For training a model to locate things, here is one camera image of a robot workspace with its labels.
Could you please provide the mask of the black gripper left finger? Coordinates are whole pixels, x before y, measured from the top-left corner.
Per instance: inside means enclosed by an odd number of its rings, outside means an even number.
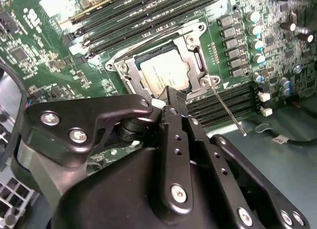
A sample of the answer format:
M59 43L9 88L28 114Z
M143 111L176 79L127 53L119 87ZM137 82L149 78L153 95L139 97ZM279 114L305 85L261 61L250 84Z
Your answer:
M15 157L28 182L46 197L53 216L73 186L131 153L147 148L189 152L179 92L166 87L158 106L129 94L27 107Z

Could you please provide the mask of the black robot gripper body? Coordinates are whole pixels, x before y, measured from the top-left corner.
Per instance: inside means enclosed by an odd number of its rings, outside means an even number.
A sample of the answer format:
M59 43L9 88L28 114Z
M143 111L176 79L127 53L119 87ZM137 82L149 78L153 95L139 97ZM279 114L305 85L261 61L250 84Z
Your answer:
M189 152L141 149L73 186L54 229L232 229L234 215L209 167Z

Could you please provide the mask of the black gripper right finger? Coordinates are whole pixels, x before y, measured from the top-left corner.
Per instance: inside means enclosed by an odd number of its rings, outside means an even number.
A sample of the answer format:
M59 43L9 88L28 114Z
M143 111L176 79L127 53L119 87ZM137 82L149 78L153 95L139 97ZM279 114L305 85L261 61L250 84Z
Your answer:
M226 137L211 138L202 125L188 114L182 92L178 109L203 179L209 184L208 197L220 229L309 229L307 218Z

